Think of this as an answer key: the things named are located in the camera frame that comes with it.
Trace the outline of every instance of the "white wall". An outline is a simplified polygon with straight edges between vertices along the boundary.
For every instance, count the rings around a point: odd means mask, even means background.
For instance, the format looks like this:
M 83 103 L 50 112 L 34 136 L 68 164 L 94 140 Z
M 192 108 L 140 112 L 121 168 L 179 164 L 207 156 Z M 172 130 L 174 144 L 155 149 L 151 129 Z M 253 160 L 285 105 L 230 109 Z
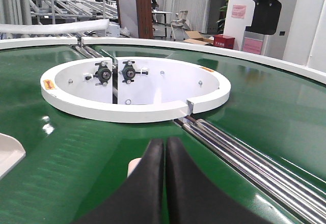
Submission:
M 308 67 L 326 72 L 326 0 L 324 1 L 316 36 L 312 44 Z
M 307 64 L 323 3 L 324 0 L 297 0 L 284 60 Z
M 326 27 L 324 26 L 326 14 L 321 16 L 321 11 L 326 5 L 323 7 L 323 4 L 324 0 L 297 0 L 284 60 L 305 66 L 308 64 L 311 68 L 326 72 L 326 64 L 323 63 L 326 46 Z M 244 19 L 231 17 L 233 5 L 247 6 Z M 251 25 L 254 8 L 255 4 L 252 0 L 229 0 L 224 34 L 235 37 L 234 48 L 237 50 L 241 48 L 246 26 Z
M 235 19 L 231 17 L 233 5 L 245 5 L 247 7 L 244 19 Z M 243 33 L 246 26 L 251 26 L 254 9 L 255 2 L 252 0 L 229 0 L 224 34 L 235 38 L 234 49 L 236 50 L 241 49 Z

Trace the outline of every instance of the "metal shaft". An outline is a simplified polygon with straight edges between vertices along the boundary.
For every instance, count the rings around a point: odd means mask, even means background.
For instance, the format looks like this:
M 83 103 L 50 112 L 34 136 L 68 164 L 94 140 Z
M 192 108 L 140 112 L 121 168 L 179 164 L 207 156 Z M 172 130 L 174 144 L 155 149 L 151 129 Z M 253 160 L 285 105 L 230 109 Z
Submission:
M 292 191 L 288 191 L 288 188 L 276 182 L 263 169 L 257 167 L 253 162 L 250 163 L 250 160 L 244 160 L 242 156 L 235 153 L 226 144 L 217 141 L 214 136 L 203 130 L 203 128 L 189 123 L 184 123 L 182 127 L 218 156 L 229 162 L 230 165 L 235 167 L 257 186 L 263 188 L 271 197 L 281 201 L 283 205 L 295 212 L 302 219 L 305 219 L 309 223 L 326 223 L 325 212 L 322 212 L 320 208 L 317 208 L 316 205 L 311 205 L 309 201 L 303 201 L 304 197 L 299 198 Z

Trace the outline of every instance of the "white panel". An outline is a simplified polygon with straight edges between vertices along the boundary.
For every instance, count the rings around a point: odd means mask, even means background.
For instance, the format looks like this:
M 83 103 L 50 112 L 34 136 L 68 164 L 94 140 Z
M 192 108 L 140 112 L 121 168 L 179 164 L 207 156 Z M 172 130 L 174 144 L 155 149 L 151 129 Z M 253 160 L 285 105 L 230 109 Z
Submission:
M 107 67 L 112 71 L 112 60 L 104 59 Z M 95 74 L 99 66 L 98 60 L 73 61 L 60 66 L 61 71 L 58 72 L 59 66 L 55 66 L 48 72 L 53 72 L 55 76 L 55 84 L 66 93 L 73 96 L 89 99 L 98 102 L 112 103 L 112 79 L 108 80 L 107 86 L 99 85 L 97 77 L 85 80 L 86 74 Z
M 75 37 L 35 37 L 0 40 L 0 49 L 73 44 L 77 44 L 77 38 Z
M 123 82 L 122 74 L 118 75 L 118 104 L 159 104 L 206 95 L 216 91 L 219 81 L 214 76 L 217 72 L 208 72 L 200 66 L 168 59 L 124 57 L 117 58 L 119 70 L 123 62 L 135 61 L 136 71 L 146 70 L 148 75 L 136 74 L 134 82 Z
M 134 82 L 126 84 L 119 74 L 118 99 L 122 100 L 121 104 L 111 104 L 112 79 L 106 87 L 95 86 L 93 80 L 97 78 L 84 80 L 85 72 L 94 73 L 94 63 L 106 61 L 106 58 L 67 62 L 49 69 L 40 80 L 42 96 L 52 106 L 79 117 L 144 123 L 184 117 L 197 105 L 196 111 L 216 108 L 223 104 L 222 100 L 227 100 L 223 93 L 228 96 L 230 92 L 229 81 L 205 67 L 168 59 L 129 57 L 118 59 L 120 70 L 124 60 L 134 60 L 136 71 L 138 66 L 145 71 L 146 66 L 146 71 L 153 75 L 137 74 Z M 190 107 L 188 97 L 193 97 L 194 101 Z
M 121 27 L 127 27 L 132 37 L 138 37 L 136 0 L 119 0 Z
M 21 143 L 8 135 L 0 133 L 0 180 L 26 155 Z

